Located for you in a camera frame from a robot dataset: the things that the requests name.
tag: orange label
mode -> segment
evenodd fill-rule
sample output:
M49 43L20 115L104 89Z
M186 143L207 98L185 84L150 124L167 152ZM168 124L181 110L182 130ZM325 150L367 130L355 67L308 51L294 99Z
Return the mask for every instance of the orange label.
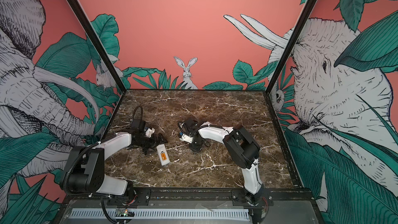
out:
M160 155L162 156L162 160L166 160L166 154L164 152L160 153Z

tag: rabbit ear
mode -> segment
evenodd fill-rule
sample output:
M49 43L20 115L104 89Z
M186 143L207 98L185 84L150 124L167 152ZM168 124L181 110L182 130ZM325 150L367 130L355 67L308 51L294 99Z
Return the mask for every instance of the rabbit ear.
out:
M191 60L189 60L188 66L187 67L191 67L193 64L195 64L195 62L197 62L198 58L194 57Z
M180 58L175 56L174 59L176 59L178 66L185 68L185 63Z

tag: rabbit illustration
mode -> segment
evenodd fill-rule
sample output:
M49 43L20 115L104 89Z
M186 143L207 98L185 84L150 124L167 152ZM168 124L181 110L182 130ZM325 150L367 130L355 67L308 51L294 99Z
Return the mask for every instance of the rabbit illustration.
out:
M183 76L183 83L182 85L185 85L185 89L198 89L197 86L191 81L191 72L189 72L189 68L197 62L198 58L194 57L188 62L188 66L185 67L185 63L178 57L174 57L176 59L176 62L178 66L182 67L184 69L184 73L182 74Z

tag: elephant eye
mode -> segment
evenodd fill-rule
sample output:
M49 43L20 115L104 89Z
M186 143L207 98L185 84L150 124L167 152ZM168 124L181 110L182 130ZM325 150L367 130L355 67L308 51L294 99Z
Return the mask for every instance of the elephant eye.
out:
M325 71L325 73L326 73L326 61L323 62L322 68L324 69L324 71Z

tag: marble tabletop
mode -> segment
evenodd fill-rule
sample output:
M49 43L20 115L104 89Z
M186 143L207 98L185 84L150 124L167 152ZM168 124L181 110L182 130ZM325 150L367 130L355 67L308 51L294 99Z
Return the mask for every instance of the marble tabletop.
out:
M245 91L127 91L109 134L130 123L134 108L141 105L147 127L162 133L170 163L160 164L156 152L122 149L106 160L105 173L132 180L137 187L242 187L240 167L224 145L213 140L198 153L179 140L177 121L194 117L225 127L243 126L259 144L259 172L269 188L292 188L286 161L262 92Z

